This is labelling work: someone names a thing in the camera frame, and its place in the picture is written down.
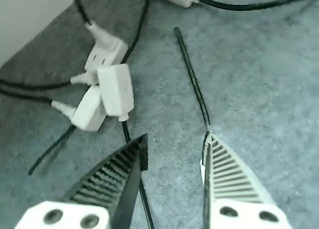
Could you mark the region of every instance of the white wall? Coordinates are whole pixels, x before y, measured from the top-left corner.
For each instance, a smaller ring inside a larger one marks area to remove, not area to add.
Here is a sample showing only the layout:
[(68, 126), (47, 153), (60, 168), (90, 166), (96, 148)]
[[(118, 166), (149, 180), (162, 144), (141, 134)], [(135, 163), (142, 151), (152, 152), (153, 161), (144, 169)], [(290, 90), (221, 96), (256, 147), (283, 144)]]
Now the white wall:
[(73, 0), (0, 0), (0, 66)]

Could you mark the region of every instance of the hole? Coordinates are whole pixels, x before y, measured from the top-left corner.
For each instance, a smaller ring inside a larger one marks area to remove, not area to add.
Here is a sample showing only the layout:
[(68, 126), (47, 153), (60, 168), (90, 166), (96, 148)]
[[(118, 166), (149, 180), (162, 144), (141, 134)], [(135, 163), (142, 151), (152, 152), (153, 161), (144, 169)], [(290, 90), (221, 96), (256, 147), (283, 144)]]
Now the hole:
[(98, 223), (99, 223), (99, 217), (97, 215), (91, 214), (82, 219), (81, 228), (84, 228), (84, 229), (94, 228)]
[(274, 214), (272, 214), (272, 213), (270, 213), (270, 212), (265, 212), (265, 211), (259, 213), (259, 218), (260, 218), (261, 220), (269, 221), (269, 222), (274, 222), (274, 223), (276, 223), (276, 222), (279, 221), (279, 220), (278, 220), (278, 217), (276, 217)]
[(238, 212), (230, 207), (223, 207), (219, 211), (222, 215), (228, 216), (228, 217), (237, 217)]
[(43, 221), (47, 225), (52, 225), (60, 221), (62, 216), (63, 212), (61, 210), (51, 210), (47, 214), (45, 214)]

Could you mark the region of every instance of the black wire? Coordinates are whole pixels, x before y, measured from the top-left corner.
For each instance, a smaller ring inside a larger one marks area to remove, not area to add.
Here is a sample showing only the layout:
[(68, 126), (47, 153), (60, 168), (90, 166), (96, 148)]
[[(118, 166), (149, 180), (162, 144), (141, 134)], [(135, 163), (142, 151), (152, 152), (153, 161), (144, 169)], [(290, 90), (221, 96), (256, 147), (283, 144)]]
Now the black wire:
[(207, 5), (210, 5), (212, 7), (221, 8), (225, 10), (251, 11), (251, 10), (274, 8), (274, 7), (278, 7), (278, 6), (282, 6), (285, 4), (290, 4), (290, 3), (302, 1), (302, 0), (274, 0), (274, 1), (265, 2), (265, 3), (251, 3), (251, 4), (229, 4), (229, 3), (217, 2), (214, 0), (199, 0), (199, 1)]
[(81, 3), (81, 0), (74, 0), (74, 2), (75, 2), (75, 5), (76, 5), (79, 13), (81, 14), (81, 17), (82, 17), (84, 23), (88, 23), (89, 25), (91, 25), (89, 17), (86, 14), (85, 9)]
[(177, 41), (178, 41), (178, 45), (180, 47), (180, 51), (181, 51), (181, 53), (183, 55), (183, 59), (184, 59), (184, 62), (185, 62), (185, 65), (186, 65), (186, 68), (187, 68), (187, 71), (188, 71), (188, 75), (189, 75), (191, 84), (193, 85), (193, 88), (194, 88), (194, 91), (195, 91), (195, 94), (196, 94), (196, 98), (197, 98), (197, 101), (198, 101), (199, 106), (200, 106), (201, 113), (203, 115), (203, 119), (204, 119), (205, 125), (209, 126), (210, 125), (210, 119), (209, 119), (208, 110), (207, 110), (203, 95), (202, 95), (202, 93), (200, 91), (200, 88), (199, 88), (199, 85), (198, 85), (198, 82), (197, 82), (197, 79), (196, 79), (196, 76), (195, 76), (195, 72), (194, 72), (193, 66), (191, 65), (191, 61), (190, 61), (190, 58), (189, 58), (189, 55), (188, 55), (188, 52), (187, 52), (187, 47), (186, 47), (186, 45), (184, 43), (184, 39), (183, 39), (183, 37), (181, 35), (180, 29), (178, 27), (176, 27), (176, 28), (174, 28), (174, 31), (175, 31), (175, 35), (176, 35), (176, 38), (177, 38)]
[[(130, 137), (130, 133), (129, 133), (128, 125), (126, 121), (122, 122), (122, 127), (123, 127), (125, 141), (126, 143), (129, 143), (131, 140), (131, 137)], [(152, 214), (151, 214), (151, 210), (150, 210), (150, 206), (148, 202), (148, 197), (146, 195), (142, 179), (140, 181), (139, 191), (142, 198), (143, 208), (146, 215), (146, 220), (149, 225), (149, 229), (154, 229), (154, 223), (153, 223)]]
[(22, 89), (22, 90), (28, 90), (28, 91), (37, 91), (37, 90), (49, 90), (49, 89), (62, 88), (62, 87), (71, 85), (71, 82), (67, 81), (67, 82), (55, 83), (55, 84), (33, 85), (33, 84), (17, 83), (17, 82), (11, 82), (8, 80), (0, 79), (0, 85), (6, 86), (6, 87)]
[(20, 94), (20, 93), (10, 92), (10, 91), (7, 91), (7, 90), (1, 89), (1, 88), (0, 88), (0, 94), (6, 95), (6, 96), (9, 96), (12, 98), (35, 101), (35, 102), (39, 102), (39, 103), (47, 103), (50, 105), (53, 101), (52, 99), (50, 99), (48, 97)]
[(34, 170), (39, 166), (39, 164), (43, 161), (43, 159), (48, 156), (51, 151), (56, 148), (64, 139), (69, 137), (76, 127), (74, 125), (70, 125), (70, 127), (62, 134), (62, 136), (56, 140), (45, 152), (35, 161), (35, 163), (32, 165), (32, 167), (28, 171), (28, 175), (31, 176), (34, 172)]
[(149, 5), (150, 5), (150, 0), (145, 0), (145, 5), (142, 9), (142, 14), (141, 14), (141, 18), (140, 18), (140, 21), (138, 24), (138, 30), (136, 32), (135, 38), (134, 38), (131, 46), (129, 47), (128, 51), (125, 53), (121, 63), (125, 63), (128, 60), (128, 58), (130, 57), (131, 53), (133, 52), (137, 42), (139, 41), (141, 31), (142, 31), (142, 26), (143, 26), (144, 20), (146, 18), (146, 15), (148, 13)]
[[(121, 63), (125, 63), (128, 60), (128, 58), (130, 57), (131, 53), (133, 52), (133, 49), (135, 48), (137, 42), (139, 41), (140, 34), (141, 34), (141, 31), (142, 31), (143, 22), (144, 22), (144, 20), (146, 18), (149, 5), (150, 5), (150, 0), (146, 0), (145, 1), (145, 5), (144, 5), (144, 7), (142, 9), (142, 15), (141, 15), (141, 18), (140, 18), (140, 21), (139, 21), (139, 25), (138, 25), (138, 30), (137, 30), (136, 36), (135, 36), (135, 38), (133, 40), (132, 45), (130, 46), (130, 48), (128, 49), (126, 54), (124, 55), (124, 58), (122, 59)], [(122, 122), (122, 127), (123, 127), (123, 133), (124, 133), (125, 141), (126, 141), (126, 143), (128, 143), (131, 140), (131, 137), (130, 137), (130, 133), (129, 133), (128, 125), (127, 125), (126, 121)], [(148, 222), (149, 229), (154, 229), (154, 223), (153, 223), (153, 219), (152, 219), (152, 214), (151, 214), (151, 210), (150, 210), (150, 206), (149, 206), (149, 202), (148, 202), (148, 197), (147, 197), (145, 189), (144, 189), (144, 184), (143, 184), (142, 178), (141, 178), (141, 181), (140, 181), (139, 192), (140, 192), (140, 195), (141, 195), (143, 208), (144, 208), (144, 212), (145, 212), (145, 215), (146, 215), (146, 220)]]

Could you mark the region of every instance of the wire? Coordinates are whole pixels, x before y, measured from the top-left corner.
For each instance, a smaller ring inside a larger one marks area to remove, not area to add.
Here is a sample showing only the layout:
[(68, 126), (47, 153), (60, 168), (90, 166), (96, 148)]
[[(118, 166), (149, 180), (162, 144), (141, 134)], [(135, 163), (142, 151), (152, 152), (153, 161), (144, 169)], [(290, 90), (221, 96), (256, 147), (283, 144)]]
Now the wire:
[(297, 1), (302, 0), (274, 0), (265, 3), (251, 3), (251, 4), (228, 4), (217, 2), (213, 0), (199, 0), (202, 3), (210, 5), (215, 8), (221, 8), (225, 10), (232, 10), (232, 11), (252, 11), (252, 10), (260, 10), (260, 9), (267, 9), (267, 8), (274, 8), (278, 6), (283, 6), (286, 4), (290, 4)]
[(139, 41), (140, 39), (140, 35), (141, 35), (141, 31), (142, 31), (142, 26), (143, 26), (143, 23), (145, 21), (145, 18), (146, 18), (146, 15), (148, 13), (148, 9), (149, 9), (149, 6), (150, 6), (150, 0), (145, 0), (145, 5), (142, 9), (142, 14), (141, 14), (141, 18), (140, 18), (140, 21), (139, 21), (139, 24), (138, 24), (138, 30), (136, 32), (136, 35), (135, 35), (135, 38), (131, 44), (131, 46), (129, 47), (128, 51), (126, 52), (126, 54), (124, 55), (121, 63), (125, 63), (128, 58), (131, 56), (137, 42)]
[(193, 88), (194, 88), (194, 91), (196, 94), (196, 98), (197, 98), (197, 101), (199, 103), (201, 113), (203, 115), (205, 125), (207, 127), (210, 125), (210, 118), (209, 118), (208, 110), (207, 110), (203, 95), (200, 91), (200, 88), (199, 88), (199, 85), (198, 85), (198, 82), (197, 82), (197, 79), (195, 76), (193, 66), (191, 65), (191, 61), (190, 61), (190, 58), (189, 58), (189, 55), (187, 52), (187, 47), (186, 47), (184, 39), (181, 35), (180, 29), (178, 27), (176, 27), (176, 28), (174, 28), (174, 32), (175, 32), (175, 35), (176, 35), (176, 38), (178, 41), (178, 45), (180, 47), (180, 51), (183, 55), (183, 59), (184, 59), (184, 62), (185, 62), (185, 65), (186, 65), (186, 68), (188, 71), (188, 75), (189, 75), (191, 84), (193, 85)]
[(10, 92), (5, 89), (0, 88), (0, 93), (12, 98), (17, 98), (17, 99), (22, 99), (22, 100), (29, 100), (29, 101), (35, 101), (39, 103), (47, 103), (50, 104), (52, 103), (52, 99), (44, 96), (33, 96), (33, 95), (27, 95), (27, 94), (20, 94), (20, 93), (15, 93), (15, 92)]
[(71, 85), (71, 82), (66, 81), (66, 82), (56, 83), (56, 84), (33, 85), (33, 84), (17, 83), (17, 82), (11, 82), (8, 80), (0, 79), (0, 85), (6, 86), (6, 87), (22, 89), (22, 90), (28, 90), (28, 91), (37, 91), (37, 90), (49, 90), (49, 89), (62, 88), (62, 87)]
[(69, 137), (76, 127), (74, 125), (70, 125), (70, 127), (62, 134), (62, 136), (56, 140), (45, 152), (35, 161), (35, 163), (32, 165), (32, 167), (28, 171), (28, 175), (31, 176), (34, 172), (34, 170), (39, 166), (39, 164), (43, 161), (43, 159), (48, 156), (51, 151), (56, 148), (64, 139)]
[[(132, 42), (132, 45), (130, 46), (130, 48), (128, 49), (126, 54), (124, 55), (124, 58), (122, 59), (121, 63), (125, 63), (128, 60), (128, 58), (130, 57), (131, 53), (133, 52), (137, 42), (139, 41), (139, 38), (140, 38), (140, 35), (141, 35), (141, 31), (142, 31), (143, 22), (145, 21), (149, 5), (150, 5), (150, 0), (146, 0), (145, 1), (145, 5), (144, 5), (144, 7), (142, 9), (142, 15), (141, 15), (141, 18), (140, 18), (140, 21), (139, 21), (139, 25), (138, 25), (138, 30), (137, 30), (136, 36), (135, 36), (135, 38), (134, 38), (134, 40)], [(131, 137), (130, 137), (130, 133), (129, 133), (128, 125), (127, 125), (126, 121), (122, 122), (122, 127), (123, 127), (123, 133), (124, 133), (125, 141), (126, 141), (126, 143), (128, 143), (128, 142), (130, 142)], [(148, 222), (149, 229), (154, 229), (154, 223), (153, 223), (153, 219), (152, 219), (152, 214), (151, 214), (151, 210), (150, 210), (150, 206), (149, 206), (149, 202), (148, 202), (148, 197), (146, 195), (146, 191), (145, 191), (145, 188), (144, 188), (144, 184), (143, 184), (142, 178), (141, 178), (141, 181), (140, 181), (139, 192), (140, 192), (140, 195), (141, 195), (143, 208), (144, 208), (144, 212), (145, 212), (146, 220)]]
[(76, 5), (76, 7), (77, 7), (77, 9), (78, 9), (78, 11), (79, 11), (84, 23), (88, 23), (89, 25), (91, 25), (89, 17), (86, 14), (85, 9), (84, 9), (84, 7), (83, 7), (83, 5), (81, 3), (81, 0), (74, 0), (74, 2), (75, 2), (75, 5)]
[[(130, 133), (129, 133), (128, 125), (126, 121), (122, 122), (122, 127), (123, 127), (125, 141), (126, 143), (129, 143), (131, 141), (131, 137), (130, 137)], [(151, 210), (150, 210), (150, 206), (148, 202), (148, 197), (146, 195), (142, 179), (140, 181), (139, 191), (142, 198), (143, 208), (146, 215), (146, 220), (149, 225), (149, 229), (154, 229), (154, 223), (153, 223), (152, 214), (151, 214)]]

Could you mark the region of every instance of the gray carpet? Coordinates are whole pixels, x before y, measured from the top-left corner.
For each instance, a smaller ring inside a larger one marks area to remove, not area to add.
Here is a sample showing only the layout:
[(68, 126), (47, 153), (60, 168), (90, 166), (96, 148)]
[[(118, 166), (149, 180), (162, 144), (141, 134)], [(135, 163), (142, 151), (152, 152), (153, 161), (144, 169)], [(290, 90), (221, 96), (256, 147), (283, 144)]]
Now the gray carpet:
[[(249, 3), (265, 0), (222, 0)], [(84, 0), (88, 14), (130, 43), (144, 0)], [(273, 195), (295, 229), (319, 224), (319, 4), (256, 12), (152, 0), (128, 63), (136, 108), (132, 137), (149, 134), (143, 174), (156, 228), (202, 228), (199, 159), (205, 127), (172, 29), (184, 35), (215, 133)], [(67, 9), (0, 70), (2, 78), (58, 82), (83, 71), (94, 40), (75, 8)], [(76, 105), (73, 86), (47, 92)], [(108, 118), (97, 133), (80, 130), (45, 161), (27, 169), (68, 127), (58, 112), (0, 96), (0, 228), (13, 228), (30, 206), (63, 195), (124, 136)], [(133, 229), (146, 229), (140, 198)]]

